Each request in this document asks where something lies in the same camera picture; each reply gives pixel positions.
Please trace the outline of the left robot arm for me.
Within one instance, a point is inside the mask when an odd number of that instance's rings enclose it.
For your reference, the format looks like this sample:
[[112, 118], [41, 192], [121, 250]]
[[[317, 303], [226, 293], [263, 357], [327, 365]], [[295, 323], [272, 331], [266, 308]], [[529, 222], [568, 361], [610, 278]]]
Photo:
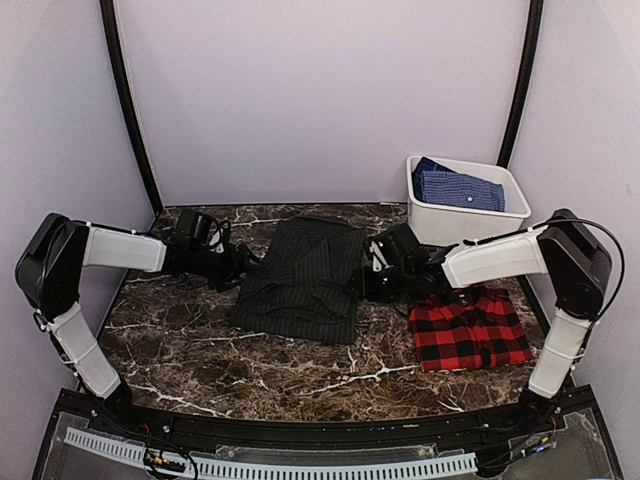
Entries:
[[103, 421], [120, 436], [131, 436], [141, 427], [141, 415], [127, 403], [130, 388], [103, 353], [82, 311], [79, 288], [84, 270], [195, 275], [210, 289], [224, 292], [259, 264], [248, 246], [232, 242], [229, 222], [191, 209], [181, 211], [176, 225], [158, 234], [51, 213], [21, 255], [15, 280], [62, 363], [90, 394], [106, 402]]

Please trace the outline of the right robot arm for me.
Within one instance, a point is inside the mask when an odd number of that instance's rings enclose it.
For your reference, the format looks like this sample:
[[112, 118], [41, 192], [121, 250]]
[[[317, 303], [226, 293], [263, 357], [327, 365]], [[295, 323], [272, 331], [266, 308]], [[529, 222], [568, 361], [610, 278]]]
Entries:
[[555, 314], [526, 387], [533, 395], [510, 413], [511, 426], [530, 434], [547, 420], [544, 398], [559, 393], [613, 300], [607, 292], [612, 259], [591, 232], [596, 226], [559, 209], [526, 229], [431, 246], [420, 243], [408, 224], [399, 224], [366, 241], [370, 263], [352, 271], [345, 290], [357, 300], [392, 303], [401, 296], [419, 299], [501, 278], [548, 276]]

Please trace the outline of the black pinstriped long sleeve shirt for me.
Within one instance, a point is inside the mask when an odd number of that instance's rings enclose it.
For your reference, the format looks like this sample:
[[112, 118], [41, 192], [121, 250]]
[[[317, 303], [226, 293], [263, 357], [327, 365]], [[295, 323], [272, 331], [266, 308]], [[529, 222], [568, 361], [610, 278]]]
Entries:
[[288, 338], [349, 345], [357, 301], [347, 293], [366, 232], [332, 217], [278, 223], [266, 256], [242, 280], [230, 324]]

